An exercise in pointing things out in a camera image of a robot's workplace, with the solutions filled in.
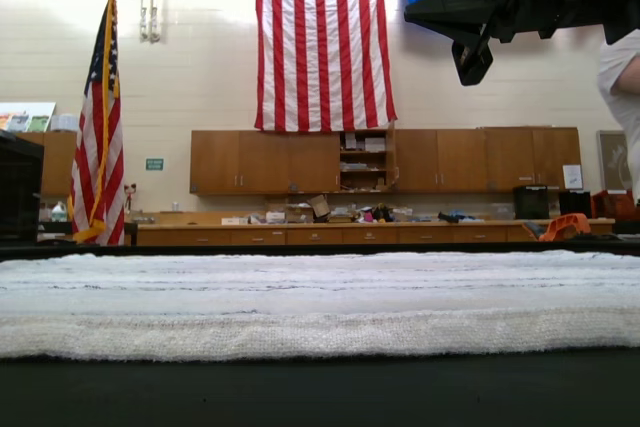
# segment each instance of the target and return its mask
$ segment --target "blue canton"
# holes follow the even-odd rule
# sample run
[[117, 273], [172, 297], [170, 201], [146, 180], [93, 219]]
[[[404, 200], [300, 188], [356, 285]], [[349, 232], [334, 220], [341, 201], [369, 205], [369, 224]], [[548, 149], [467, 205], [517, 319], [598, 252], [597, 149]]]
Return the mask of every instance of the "blue canton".
[[[102, 15], [102, 21], [100, 22], [100, 30], [98, 31], [98, 37], [96, 38], [96, 45], [93, 50], [93, 57], [91, 60], [91, 68], [89, 70], [89, 77], [85, 86], [84, 93], [88, 95], [89, 86], [91, 82], [102, 82], [102, 66], [104, 59], [104, 42], [106, 39], [107, 30], [107, 9], [109, 4], [104, 10]], [[109, 49], [109, 90], [113, 92], [115, 87], [116, 78], [118, 76], [118, 26], [116, 18], [116, 5], [113, 2], [113, 11], [109, 14], [113, 16], [112, 29], [111, 29], [111, 48]]]

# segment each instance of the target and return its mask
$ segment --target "white shirt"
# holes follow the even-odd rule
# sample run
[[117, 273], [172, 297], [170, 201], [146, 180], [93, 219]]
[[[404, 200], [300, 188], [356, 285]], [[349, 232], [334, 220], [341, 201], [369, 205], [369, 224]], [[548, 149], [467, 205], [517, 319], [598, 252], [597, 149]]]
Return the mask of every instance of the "white shirt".
[[613, 118], [624, 130], [629, 146], [640, 142], [640, 95], [615, 91], [613, 87], [637, 55], [640, 55], [640, 30], [600, 49], [598, 88]]

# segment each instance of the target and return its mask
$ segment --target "upper cabinet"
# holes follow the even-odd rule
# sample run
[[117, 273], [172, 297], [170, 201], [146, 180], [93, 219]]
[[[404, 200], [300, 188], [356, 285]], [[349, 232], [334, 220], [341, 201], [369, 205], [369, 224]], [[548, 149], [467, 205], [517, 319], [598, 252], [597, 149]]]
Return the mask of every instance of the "upper cabinet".
[[340, 134], [297, 134], [287, 142], [289, 192], [340, 189]]
[[191, 192], [481, 193], [531, 184], [564, 189], [567, 164], [580, 164], [577, 129], [195, 131]]
[[192, 194], [240, 192], [240, 132], [206, 130], [191, 132]]
[[75, 132], [27, 132], [18, 137], [44, 146], [42, 197], [67, 197], [71, 194], [71, 168], [76, 153]]
[[288, 136], [240, 132], [240, 190], [247, 193], [282, 193], [289, 188]]
[[395, 132], [398, 167], [397, 192], [437, 192], [438, 132], [400, 129]]
[[486, 129], [487, 188], [507, 192], [536, 183], [531, 129]]
[[438, 171], [440, 191], [486, 191], [487, 153], [484, 131], [439, 130]]
[[532, 135], [536, 183], [564, 190], [563, 166], [582, 164], [578, 129], [534, 129]]

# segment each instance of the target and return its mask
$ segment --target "countertop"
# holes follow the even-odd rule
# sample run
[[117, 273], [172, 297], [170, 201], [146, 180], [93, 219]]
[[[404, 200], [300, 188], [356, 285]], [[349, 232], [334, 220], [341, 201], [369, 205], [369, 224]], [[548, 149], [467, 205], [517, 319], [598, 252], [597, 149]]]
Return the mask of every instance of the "countertop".
[[[236, 229], [383, 229], [383, 228], [402, 228], [402, 227], [511, 227], [521, 226], [525, 220], [487, 220], [484, 222], [460, 222], [458, 224], [449, 224], [448, 222], [389, 222], [389, 223], [350, 223], [350, 224], [250, 224], [250, 225], [221, 225], [221, 224], [140, 224], [138, 230], [236, 230]], [[551, 220], [534, 220], [536, 224], [548, 225]], [[589, 221], [591, 225], [613, 225], [613, 219], [592, 219]]]

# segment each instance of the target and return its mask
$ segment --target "black container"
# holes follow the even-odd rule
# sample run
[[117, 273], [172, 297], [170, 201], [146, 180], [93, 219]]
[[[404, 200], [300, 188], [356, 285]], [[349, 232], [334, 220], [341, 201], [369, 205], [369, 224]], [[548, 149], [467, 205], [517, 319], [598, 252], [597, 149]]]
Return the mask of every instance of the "black container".
[[44, 147], [0, 130], [0, 246], [38, 239]]
[[560, 213], [562, 215], [584, 214], [587, 219], [593, 218], [590, 192], [560, 192], [558, 199], [560, 200]]
[[527, 185], [513, 189], [516, 219], [544, 220], [549, 218], [549, 191], [546, 186]]

